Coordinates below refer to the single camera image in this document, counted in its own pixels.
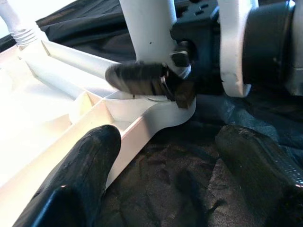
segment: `white plastic part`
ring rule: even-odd
[[[184,78],[190,67],[177,67],[170,53],[176,42],[170,36],[170,29],[176,22],[173,0],[120,0],[134,50],[138,61],[163,62]]]
[[[11,94],[0,97],[8,104],[0,112],[1,130],[15,130],[0,137],[1,227],[13,225],[50,171],[90,129],[111,124],[121,134],[108,187],[156,132],[193,115],[195,101],[180,109],[175,102],[134,99],[112,88],[104,80],[112,64],[117,63],[42,41],[2,65],[13,84]]]
[[[242,51],[248,14],[258,0],[218,0],[220,7],[220,71],[223,88],[232,97],[246,97],[251,85],[243,83]]]
[[[24,47],[36,40],[48,40],[35,21],[20,18],[7,0],[0,0],[0,16],[18,46]]]

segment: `white metal bracket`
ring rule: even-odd
[[[248,14],[258,0],[218,0],[220,7],[220,71],[223,88],[232,97],[246,97],[251,85],[243,83],[242,51]]]

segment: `black fabric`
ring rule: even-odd
[[[189,1],[175,3],[180,15]],[[114,61],[135,59],[118,0],[78,0],[38,24],[51,41]],[[0,51],[13,43],[2,38]],[[194,117],[157,133],[108,188],[95,226],[264,226],[214,139],[224,125],[241,125],[269,136],[303,167],[302,101],[262,87],[245,99],[198,95]]]

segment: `white cable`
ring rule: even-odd
[[[0,16],[18,46],[27,46],[35,40],[48,40],[35,21],[21,18],[7,0],[0,0]]]

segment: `black cloth background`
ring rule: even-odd
[[[188,1],[175,4],[179,14]],[[114,61],[135,59],[118,0],[78,0],[38,24],[53,42]],[[10,36],[0,39],[0,51],[12,45]],[[268,135],[303,167],[302,98],[262,87],[245,99],[198,95],[192,119],[157,133],[109,187],[96,226],[263,226],[266,217],[248,208],[214,144],[225,124]]]

